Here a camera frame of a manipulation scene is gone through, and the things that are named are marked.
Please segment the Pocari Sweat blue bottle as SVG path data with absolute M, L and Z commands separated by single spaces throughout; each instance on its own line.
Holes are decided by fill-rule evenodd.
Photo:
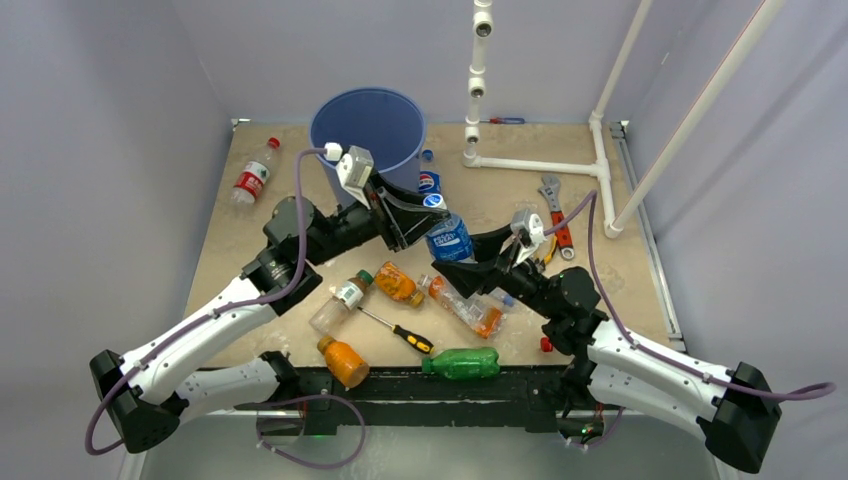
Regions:
M 475 261 L 471 236 L 463 219 L 451 211 L 441 194 L 431 193 L 423 200 L 428 208 L 444 210 L 449 218 L 426 234 L 427 246 L 436 261 L 472 263 Z

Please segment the orange floral label bottle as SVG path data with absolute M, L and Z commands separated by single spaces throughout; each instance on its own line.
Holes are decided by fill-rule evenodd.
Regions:
M 420 276 L 418 284 L 438 305 L 479 337 L 488 339 L 499 330 L 504 313 L 478 296 L 463 297 L 442 276 L 424 274 Z

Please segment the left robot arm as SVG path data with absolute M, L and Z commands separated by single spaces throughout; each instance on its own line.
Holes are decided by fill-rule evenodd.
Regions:
M 321 213 L 301 193 L 281 200 L 263 232 L 265 247 L 215 298 L 168 332 L 124 354 L 105 350 L 89 364 L 118 445 L 147 451 L 202 415 L 241 405 L 284 409 L 300 378 L 284 354 L 271 351 L 236 367 L 205 370 L 225 347 L 305 300 L 320 284 L 316 267 L 381 238 L 404 250 L 448 218 L 423 194 L 378 174 L 361 185 L 363 199 Z

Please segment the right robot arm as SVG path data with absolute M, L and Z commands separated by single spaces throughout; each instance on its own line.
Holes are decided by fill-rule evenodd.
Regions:
M 782 410 L 760 369 L 712 364 L 619 326 L 589 271 L 547 276 L 530 260 L 517 264 L 511 236 L 507 227 L 475 235 L 475 262 L 432 266 L 464 296 L 499 288 L 545 319 L 544 336 L 572 359 L 561 381 L 569 404 L 635 410 L 702 440 L 738 471 L 761 471 Z

